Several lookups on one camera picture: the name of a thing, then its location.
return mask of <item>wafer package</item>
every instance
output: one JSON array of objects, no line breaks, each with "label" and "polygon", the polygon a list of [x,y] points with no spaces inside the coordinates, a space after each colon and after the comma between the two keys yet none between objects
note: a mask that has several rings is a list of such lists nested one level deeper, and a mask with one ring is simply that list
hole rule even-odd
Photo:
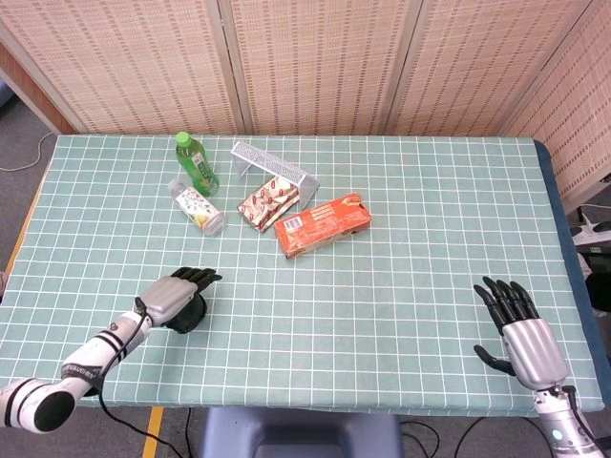
[{"label": "wafer package", "polygon": [[371,215],[358,194],[305,210],[274,224],[276,235],[288,259],[320,246],[356,234],[371,223]]},{"label": "wafer package", "polygon": [[293,203],[299,200],[294,184],[273,177],[238,206],[248,223],[260,232],[271,226]]}]

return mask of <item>wire mesh holder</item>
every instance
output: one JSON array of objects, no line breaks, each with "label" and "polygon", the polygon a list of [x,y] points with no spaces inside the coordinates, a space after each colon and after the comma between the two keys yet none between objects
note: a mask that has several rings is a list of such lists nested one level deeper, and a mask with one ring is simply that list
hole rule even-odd
[{"label": "wire mesh holder", "polygon": [[304,209],[320,186],[318,179],[286,160],[267,151],[255,148],[243,141],[237,141],[231,149],[231,162],[234,170],[243,177],[250,166],[254,165],[269,174],[282,177],[297,186],[299,207]]}]

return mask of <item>table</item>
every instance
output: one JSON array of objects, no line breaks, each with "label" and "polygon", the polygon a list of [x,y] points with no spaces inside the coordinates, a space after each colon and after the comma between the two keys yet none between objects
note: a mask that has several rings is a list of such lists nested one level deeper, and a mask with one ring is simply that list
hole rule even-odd
[{"label": "table", "polygon": [[[231,172],[237,139],[316,176],[315,204],[359,192],[370,230],[286,260],[273,231],[259,234],[236,211],[265,181],[255,170],[244,178]],[[532,292],[567,356],[567,383],[585,410],[603,407],[600,337],[584,338],[575,299],[584,298],[583,280],[575,250],[560,243],[567,229],[558,191],[549,170],[541,172],[549,157],[539,165],[533,140],[201,141],[221,179],[212,201],[226,220],[215,239],[169,197],[167,183],[185,177],[172,137],[58,139],[0,306],[0,385],[56,381],[61,362],[130,309],[138,292],[189,265],[223,275],[204,292],[208,316],[184,336],[155,329],[110,374],[109,405],[529,414],[530,391],[473,352],[483,344],[502,353],[472,289],[491,275]],[[580,306],[587,328],[587,300]]]}]

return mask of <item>white cable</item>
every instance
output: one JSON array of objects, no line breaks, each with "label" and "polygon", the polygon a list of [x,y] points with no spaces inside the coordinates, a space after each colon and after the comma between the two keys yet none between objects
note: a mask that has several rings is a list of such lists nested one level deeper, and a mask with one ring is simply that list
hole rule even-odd
[{"label": "white cable", "polygon": [[15,169],[4,169],[4,168],[0,167],[0,172],[19,172],[20,170],[26,170],[26,169],[29,169],[30,167],[33,167],[34,165],[36,165],[38,162],[40,162],[42,142],[45,140],[45,138],[48,138],[51,135],[53,135],[53,132],[49,132],[48,134],[44,135],[40,139],[40,141],[38,141],[38,157],[36,158],[36,160],[32,164],[28,164],[28,165],[24,165],[24,166],[21,166],[21,167],[17,167]]},{"label": "white cable", "polygon": [[594,207],[594,208],[604,208],[606,210],[611,210],[611,205],[595,205],[594,203],[583,203],[580,207]]}]

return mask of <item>table edge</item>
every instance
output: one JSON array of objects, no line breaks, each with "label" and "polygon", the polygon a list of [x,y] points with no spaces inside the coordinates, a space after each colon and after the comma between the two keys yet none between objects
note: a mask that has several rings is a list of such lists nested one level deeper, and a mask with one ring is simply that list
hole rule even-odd
[{"label": "table edge", "polygon": [[611,364],[609,364],[609,360],[607,359],[602,337],[600,335],[600,329],[592,313],[590,296],[585,286],[585,281],[583,280],[581,267],[579,266],[577,250],[573,243],[573,238],[571,237],[566,216],[564,215],[560,192],[554,175],[552,157],[543,143],[536,139],[533,139],[533,142],[537,149],[539,167],[543,173],[543,181],[545,182],[547,194],[550,198],[554,220],[558,229],[560,249],[562,251],[562,257],[564,258],[564,265],[566,267],[569,282],[571,283],[571,289],[573,290],[575,304],[579,312],[581,328],[583,329],[585,340],[592,355],[594,370],[596,371],[597,381],[599,383],[600,395],[604,404],[606,406],[611,406],[611,383],[605,382],[611,381]]},{"label": "table edge", "polygon": [[30,208],[28,209],[28,213],[26,214],[25,219],[23,220],[23,224],[21,225],[21,229],[19,230],[19,236],[17,236],[17,241],[15,245],[12,247],[11,257],[9,258],[9,262],[7,263],[7,274],[10,274],[12,268],[15,265],[15,261],[17,260],[17,255],[19,255],[19,251],[21,251],[21,245],[23,245],[23,240],[26,237],[26,233],[28,232],[28,226],[30,226],[30,221],[32,220],[32,214],[34,213],[34,209],[38,204],[38,200],[40,199],[40,193],[42,191],[42,185],[45,183],[45,178],[47,177],[47,170],[43,174],[40,179],[40,183],[38,183],[38,188],[36,189],[36,194],[32,199],[32,203],[30,204]]}]

